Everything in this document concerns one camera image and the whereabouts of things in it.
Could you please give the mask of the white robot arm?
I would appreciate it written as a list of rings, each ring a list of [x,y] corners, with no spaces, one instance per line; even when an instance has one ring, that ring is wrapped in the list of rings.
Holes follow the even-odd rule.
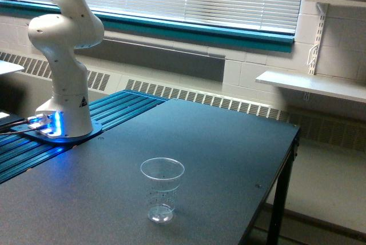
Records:
[[[90,117],[87,69],[74,51],[98,45],[104,25],[85,0],[51,0],[58,14],[33,18],[28,36],[47,59],[52,73],[52,97],[36,112],[48,116],[40,133],[50,139],[78,138],[93,131]]]

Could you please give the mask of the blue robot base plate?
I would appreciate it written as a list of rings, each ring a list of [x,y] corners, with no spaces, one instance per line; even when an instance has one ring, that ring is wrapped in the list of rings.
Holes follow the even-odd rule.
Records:
[[[78,145],[81,144],[91,138],[96,137],[100,133],[102,133],[102,124],[99,122],[92,120],[93,131],[87,135],[79,136],[79,137],[49,137],[42,134],[41,131],[31,130],[30,132],[22,133],[27,138],[35,139],[39,142],[54,144],[54,145]]]

